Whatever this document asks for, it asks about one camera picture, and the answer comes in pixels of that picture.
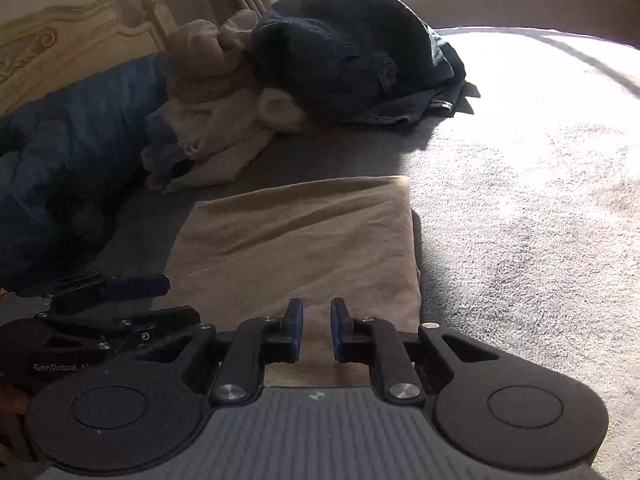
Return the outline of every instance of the metal screw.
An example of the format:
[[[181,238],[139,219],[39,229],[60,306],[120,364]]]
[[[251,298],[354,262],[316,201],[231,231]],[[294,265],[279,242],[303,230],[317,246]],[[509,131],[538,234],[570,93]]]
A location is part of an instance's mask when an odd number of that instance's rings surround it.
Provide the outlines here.
[[[237,384],[223,384],[216,390],[216,397],[220,400],[238,400],[244,397],[244,389]]]
[[[389,394],[396,399],[415,399],[420,395],[420,388],[411,383],[398,383],[389,388]]]

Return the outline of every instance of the blue bedding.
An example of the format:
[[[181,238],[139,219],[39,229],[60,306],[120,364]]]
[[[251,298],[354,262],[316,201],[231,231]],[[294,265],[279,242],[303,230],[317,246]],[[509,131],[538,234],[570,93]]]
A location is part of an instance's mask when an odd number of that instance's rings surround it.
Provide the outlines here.
[[[145,118],[165,101],[153,54],[0,118],[0,286],[28,285],[106,241],[109,211],[142,171]]]

